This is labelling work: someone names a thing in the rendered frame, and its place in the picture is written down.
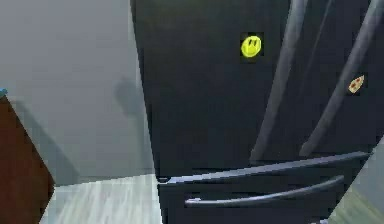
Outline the yellow smiley face magnet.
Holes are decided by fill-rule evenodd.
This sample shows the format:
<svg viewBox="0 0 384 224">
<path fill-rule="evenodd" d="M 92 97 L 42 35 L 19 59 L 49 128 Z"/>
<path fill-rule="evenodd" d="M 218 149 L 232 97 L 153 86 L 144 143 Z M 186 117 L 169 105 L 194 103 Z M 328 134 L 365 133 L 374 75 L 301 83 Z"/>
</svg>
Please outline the yellow smiley face magnet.
<svg viewBox="0 0 384 224">
<path fill-rule="evenodd" d="M 240 46 L 241 53 L 246 58 L 256 56 L 262 48 L 262 40 L 256 36 L 249 36 L 245 38 Z"/>
</svg>

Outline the black refrigerator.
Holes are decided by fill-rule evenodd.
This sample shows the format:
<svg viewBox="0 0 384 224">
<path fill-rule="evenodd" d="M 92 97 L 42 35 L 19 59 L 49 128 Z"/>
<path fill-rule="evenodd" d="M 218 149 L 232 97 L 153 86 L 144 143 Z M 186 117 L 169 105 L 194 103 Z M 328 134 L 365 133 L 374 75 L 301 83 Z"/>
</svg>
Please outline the black refrigerator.
<svg viewBox="0 0 384 224">
<path fill-rule="evenodd" d="M 264 118 L 292 0 L 131 0 L 162 224 L 328 224 L 384 138 L 384 11 L 331 126 L 316 127 L 371 0 L 308 0 L 301 35 L 262 159 L 249 161 Z M 242 55 L 256 35 L 261 51 Z M 311 186 L 318 193 L 254 206 L 189 207 Z"/>
</svg>

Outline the brown wooden cabinet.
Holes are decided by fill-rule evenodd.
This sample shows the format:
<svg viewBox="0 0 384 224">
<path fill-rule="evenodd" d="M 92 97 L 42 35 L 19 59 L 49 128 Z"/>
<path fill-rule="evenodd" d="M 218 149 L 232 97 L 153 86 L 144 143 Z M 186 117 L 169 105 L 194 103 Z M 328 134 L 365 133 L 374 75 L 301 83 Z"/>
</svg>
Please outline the brown wooden cabinet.
<svg viewBox="0 0 384 224">
<path fill-rule="evenodd" d="M 10 100 L 0 98 L 0 224 L 39 224 L 54 180 Z"/>
</svg>

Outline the pizza slice magnet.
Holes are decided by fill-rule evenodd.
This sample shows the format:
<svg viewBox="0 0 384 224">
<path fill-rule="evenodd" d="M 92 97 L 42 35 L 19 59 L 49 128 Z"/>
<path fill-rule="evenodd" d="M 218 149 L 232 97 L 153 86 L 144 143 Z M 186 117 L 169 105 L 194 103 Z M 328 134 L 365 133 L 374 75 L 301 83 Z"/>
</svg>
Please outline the pizza slice magnet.
<svg viewBox="0 0 384 224">
<path fill-rule="evenodd" d="M 363 85 L 364 79 L 365 79 L 364 76 L 360 76 L 360 77 L 353 79 L 348 86 L 348 90 L 351 93 L 356 93 L 361 88 L 361 86 Z"/>
</svg>

